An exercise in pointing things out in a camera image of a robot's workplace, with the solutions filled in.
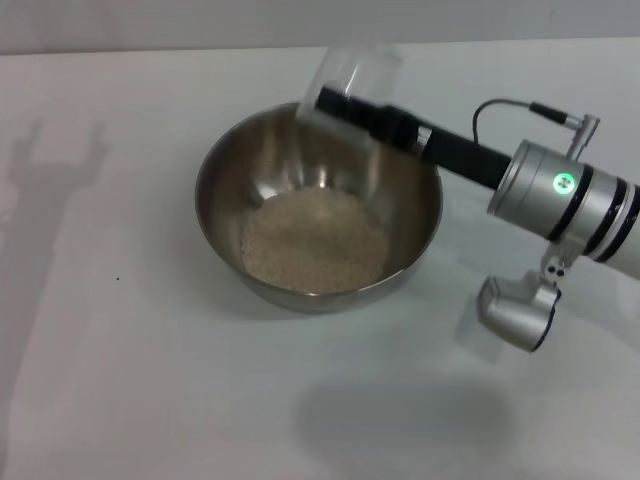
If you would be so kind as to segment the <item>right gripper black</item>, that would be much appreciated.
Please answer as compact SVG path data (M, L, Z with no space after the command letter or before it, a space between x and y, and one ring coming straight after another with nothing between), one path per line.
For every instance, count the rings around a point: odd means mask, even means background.
M466 180L497 190L511 157L472 140L430 128L399 108L375 105L323 87L315 109L351 124L377 142L405 153L421 153L421 159Z

